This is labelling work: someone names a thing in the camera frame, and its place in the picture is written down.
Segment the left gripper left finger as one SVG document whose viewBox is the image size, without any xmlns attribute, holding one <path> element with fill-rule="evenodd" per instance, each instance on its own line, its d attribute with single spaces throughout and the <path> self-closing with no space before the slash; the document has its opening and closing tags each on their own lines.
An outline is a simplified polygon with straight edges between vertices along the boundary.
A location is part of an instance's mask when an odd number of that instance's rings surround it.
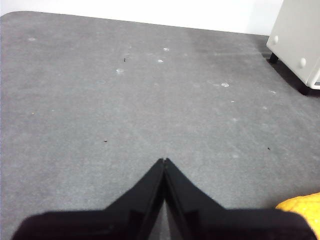
<svg viewBox="0 0 320 240">
<path fill-rule="evenodd" d="M 127 192 L 104 209 L 47 211 L 24 219 L 14 240 L 146 240 L 164 196 L 159 159 Z"/>
</svg>

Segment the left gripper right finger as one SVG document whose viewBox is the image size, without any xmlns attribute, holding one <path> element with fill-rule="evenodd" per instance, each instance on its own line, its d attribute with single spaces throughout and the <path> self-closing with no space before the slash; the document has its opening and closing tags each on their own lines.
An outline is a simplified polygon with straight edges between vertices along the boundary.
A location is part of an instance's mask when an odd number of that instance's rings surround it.
<svg viewBox="0 0 320 240">
<path fill-rule="evenodd" d="M 165 159 L 165 200 L 185 240 L 314 240 L 297 213 L 279 209 L 226 209 Z"/>
</svg>

